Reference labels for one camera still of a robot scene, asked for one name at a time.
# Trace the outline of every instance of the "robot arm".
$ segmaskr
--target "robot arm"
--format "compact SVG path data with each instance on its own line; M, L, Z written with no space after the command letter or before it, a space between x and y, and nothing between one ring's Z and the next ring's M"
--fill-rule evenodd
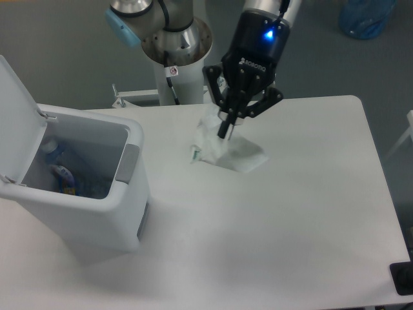
M203 69L212 100L220 108L220 138L225 138L230 125L233 129L245 117L254 118L283 99L274 87L276 67L300 4L300 0L247 0L222 63ZM226 96L216 82L221 74L228 85ZM263 99L248 105L262 91Z
M300 4L301 0L246 0L228 52L219 65L203 69L212 100L220 108L220 138L230 125L234 129L247 116L254 118L283 99L274 87L276 67ZM165 67L192 64L211 46L210 36L202 39L194 23L192 0L111 0L106 20L130 46L153 37L149 54ZM228 85L225 95L217 84L221 74ZM174 90L172 82L168 85ZM262 91L263 98L249 105Z

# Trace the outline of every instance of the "plastic bottle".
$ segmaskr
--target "plastic bottle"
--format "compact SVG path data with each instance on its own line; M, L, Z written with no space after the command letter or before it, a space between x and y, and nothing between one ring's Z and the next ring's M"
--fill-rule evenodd
M350 37L372 39L383 31L396 0L347 0L339 26Z
M58 143L54 138L46 138L40 149L45 154L45 161L51 167L54 174L61 178L62 175L55 173L55 166L63 166L74 177L75 195L89 198L101 199L107 196L109 184L89 166L82 157L63 143Z

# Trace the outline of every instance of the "trash bin lid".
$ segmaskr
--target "trash bin lid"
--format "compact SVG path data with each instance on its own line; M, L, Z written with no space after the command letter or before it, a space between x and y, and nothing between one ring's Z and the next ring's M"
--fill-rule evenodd
M46 118L0 55L0 187L21 183L46 130Z

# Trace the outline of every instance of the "white table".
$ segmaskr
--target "white table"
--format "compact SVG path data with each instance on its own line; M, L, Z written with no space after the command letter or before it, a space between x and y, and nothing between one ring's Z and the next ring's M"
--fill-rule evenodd
M138 120L153 202L140 251L62 241L0 200L0 309L331 309L413 301L408 260L355 97L284 100L237 127L270 157L240 174L189 164L205 106L100 112Z

